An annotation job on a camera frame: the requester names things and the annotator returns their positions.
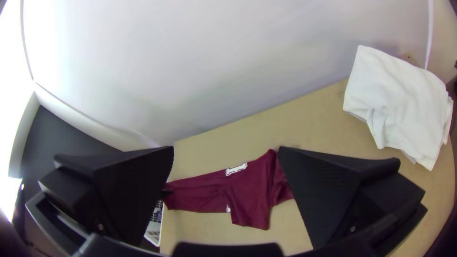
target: black plastic part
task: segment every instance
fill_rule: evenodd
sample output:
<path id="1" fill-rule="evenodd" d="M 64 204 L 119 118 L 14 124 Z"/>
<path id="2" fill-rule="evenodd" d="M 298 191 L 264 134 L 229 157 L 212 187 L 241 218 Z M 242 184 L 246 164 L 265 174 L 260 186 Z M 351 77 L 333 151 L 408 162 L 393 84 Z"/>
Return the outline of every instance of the black plastic part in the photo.
<path id="1" fill-rule="evenodd" d="M 163 256 L 114 239 L 91 234 L 72 257 L 155 257 Z"/>
<path id="2" fill-rule="evenodd" d="M 30 199 L 26 203 L 26 208 L 41 231 L 59 251 L 67 256 L 78 251 L 84 238 L 78 237 L 75 232 L 59 224 L 55 211 L 42 192 Z"/>
<path id="3" fill-rule="evenodd" d="M 277 244 L 248 246 L 212 246 L 179 243 L 173 251 L 173 257 L 282 257 Z"/>
<path id="4" fill-rule="evenodd" d="M 280 147 L 278 158 L 315 249 L 335 241 L 360 185 L 398 171 L 396 158 L 367 160 Z"/>
<path id="5" fill-rule="evenodd" d="M 96 156 L 56 155 L 42 190 L 90 231 L 139 245 L 173 164 L 173 147 Z"/>

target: folded towel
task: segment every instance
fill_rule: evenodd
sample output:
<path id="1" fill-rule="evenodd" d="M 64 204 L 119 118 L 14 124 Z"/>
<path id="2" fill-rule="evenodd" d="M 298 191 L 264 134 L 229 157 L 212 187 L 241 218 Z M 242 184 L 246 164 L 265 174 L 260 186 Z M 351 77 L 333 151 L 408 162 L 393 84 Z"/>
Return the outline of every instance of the folded towel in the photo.
<path id="1" fill-rule="evenodd" d="M 379 149 L 402 150 L 432 170 L 447 143 L 453 101 L 431 72 L 359 46 L 343 110 L 365 120 Z"/>

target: white wall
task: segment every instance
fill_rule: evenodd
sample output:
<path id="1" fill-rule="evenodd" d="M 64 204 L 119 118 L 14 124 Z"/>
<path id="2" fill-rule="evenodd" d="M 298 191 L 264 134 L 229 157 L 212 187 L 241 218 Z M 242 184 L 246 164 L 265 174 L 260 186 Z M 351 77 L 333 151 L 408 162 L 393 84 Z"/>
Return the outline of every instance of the white wall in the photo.
<path id="1" fill-rule="evenodd" d="M 457 16 L 449 0 L 434 0 L 433 39 L 428 70 L 448 83 L 457 76 Z"/>
<path id="2" fill-rule="evenodd" d="M 25 0 L 37 83 L 159 145 L 347 77 L 358 44 L 425 63 L 427 0 Z"/>

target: white label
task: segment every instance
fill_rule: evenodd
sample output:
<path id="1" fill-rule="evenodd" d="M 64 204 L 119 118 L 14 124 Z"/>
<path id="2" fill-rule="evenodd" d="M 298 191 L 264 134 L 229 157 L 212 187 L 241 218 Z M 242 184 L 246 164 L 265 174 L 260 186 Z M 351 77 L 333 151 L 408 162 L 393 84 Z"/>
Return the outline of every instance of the white label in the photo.
<path id="1" fill-rule="evenodd" d="M 248 167 L 248 163 L 243 163 L 243 164 L 235 166 L 235 167 L 227 168 L 227 169 L 225 169 L 225 176 L 229 176 L 230 174 L 242 171 L 242 170 L 246 169 L 247 167 Z"/>

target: white towel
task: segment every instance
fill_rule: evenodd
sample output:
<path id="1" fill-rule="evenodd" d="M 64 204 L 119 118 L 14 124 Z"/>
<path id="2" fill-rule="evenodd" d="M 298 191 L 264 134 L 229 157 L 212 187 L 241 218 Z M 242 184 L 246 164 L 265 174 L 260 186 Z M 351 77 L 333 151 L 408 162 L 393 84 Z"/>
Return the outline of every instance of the white towel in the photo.
<path id="1" fill-rule="evenodd" d="M 402 150 L 432 170 L 447 143 L 453 101 L 431 72 L 359 46 L 343 110 L 365 120 L 379 149 Z"/>

